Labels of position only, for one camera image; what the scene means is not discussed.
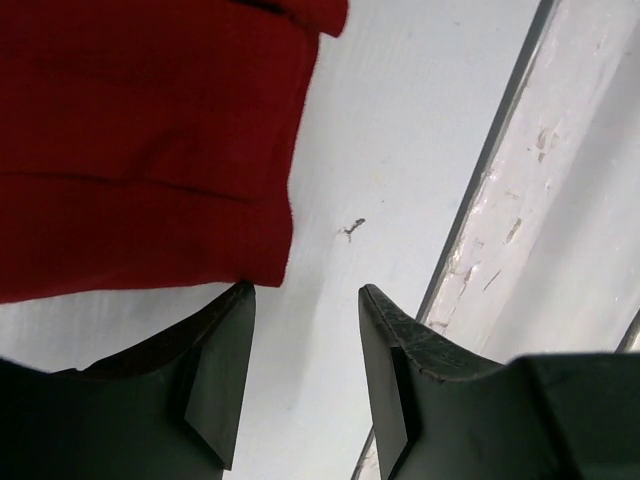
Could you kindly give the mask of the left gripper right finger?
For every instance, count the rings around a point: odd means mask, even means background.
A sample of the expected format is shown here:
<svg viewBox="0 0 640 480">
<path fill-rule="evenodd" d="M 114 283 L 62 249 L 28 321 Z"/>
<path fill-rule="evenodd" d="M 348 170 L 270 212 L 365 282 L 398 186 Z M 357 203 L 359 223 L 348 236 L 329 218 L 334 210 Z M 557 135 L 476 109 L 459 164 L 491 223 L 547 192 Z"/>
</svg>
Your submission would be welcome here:
<svg viewBox="0 0 640 480">
<path fill-rule="evenodd" d="M 499 364 L 405 314 L 378 287 L 359 322 L 384 479 L 635 479 L 639 357 Z"/>
</svg>

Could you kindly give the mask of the red t shirt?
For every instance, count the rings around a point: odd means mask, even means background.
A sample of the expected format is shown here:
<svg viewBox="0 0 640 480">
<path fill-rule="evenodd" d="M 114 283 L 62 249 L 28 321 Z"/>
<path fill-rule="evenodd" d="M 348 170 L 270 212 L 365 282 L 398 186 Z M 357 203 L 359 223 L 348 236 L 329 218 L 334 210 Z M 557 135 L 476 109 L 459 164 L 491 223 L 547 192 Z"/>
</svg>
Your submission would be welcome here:
<svg viewBox="0 0 640 480">
<path fill-rule="evenodd" d="M 5 1 L 1 299 L 277 287 L 322 35 L 345 1 Z"/>
</svg>

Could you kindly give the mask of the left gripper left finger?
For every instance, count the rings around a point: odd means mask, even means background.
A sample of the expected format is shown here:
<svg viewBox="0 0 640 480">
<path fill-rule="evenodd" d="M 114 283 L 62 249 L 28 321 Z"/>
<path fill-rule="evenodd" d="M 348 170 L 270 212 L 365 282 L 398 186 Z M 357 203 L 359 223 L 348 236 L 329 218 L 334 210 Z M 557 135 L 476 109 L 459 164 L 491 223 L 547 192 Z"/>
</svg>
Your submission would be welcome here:
<svg viewBox="0 0 640 480">
<path fill-rule="evenodd" d="M 5 479 L 219 479 L 233 463 L 256 316 L 248 283 L 84 370 L 1 364 Z"/>
</svg>

